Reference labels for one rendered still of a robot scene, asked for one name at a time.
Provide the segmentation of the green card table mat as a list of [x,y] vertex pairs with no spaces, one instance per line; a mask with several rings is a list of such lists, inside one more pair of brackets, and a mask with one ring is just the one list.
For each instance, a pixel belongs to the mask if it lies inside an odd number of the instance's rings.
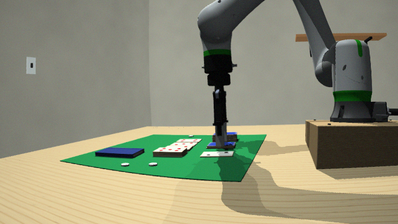
[[[93,151],[61,162],[96,167],[126,173],[161,176],[167,178],[241,182],[249,169],[266,135],[237,135],[234,148],[207,149],[212,135],[150,135],[111,147],[144,148],[145,152],[134,158],[96,156]],[[182,157],[153,157],[153,151],[165,148],[180,139],[202,139]],[[234,151],[232,157],[200,157],[203,152]],[[156,162],[157,166],[149,166]],[[121,166],[129,163],[129,166]]]

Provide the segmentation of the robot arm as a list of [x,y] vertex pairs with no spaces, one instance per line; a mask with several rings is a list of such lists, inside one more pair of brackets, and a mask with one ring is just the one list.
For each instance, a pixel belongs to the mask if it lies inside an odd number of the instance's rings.
[[[228,74],[232,31],[264,0],[216,0],[206,6],[197,20],[204,51],[206,74]],[[368,45],[360,40],[336,42],[319,0],[293,0],[304,26],[312,54],[314,73],[332,87],[334,110],[330,122],[388,122],[386,102],[371,102],[372,79]]]

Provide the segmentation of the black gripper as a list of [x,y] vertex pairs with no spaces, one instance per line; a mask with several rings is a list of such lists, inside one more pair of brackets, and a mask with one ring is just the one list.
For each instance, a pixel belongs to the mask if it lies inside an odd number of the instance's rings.
[[[216,147],[224,147],[227,141],[227,115],[226,115],[226,92],[223,85],[230,85],[230,74],[210,74],[207,76],[208,86],[215,86],[213,92],[214,100],[214,123]],[[221,92],[219,92],[221,91]],[[218,98],[218,99],[217,99]],[[225,98],[225,102],[224,102]],[[222,119],[223,116],[223,119]]]

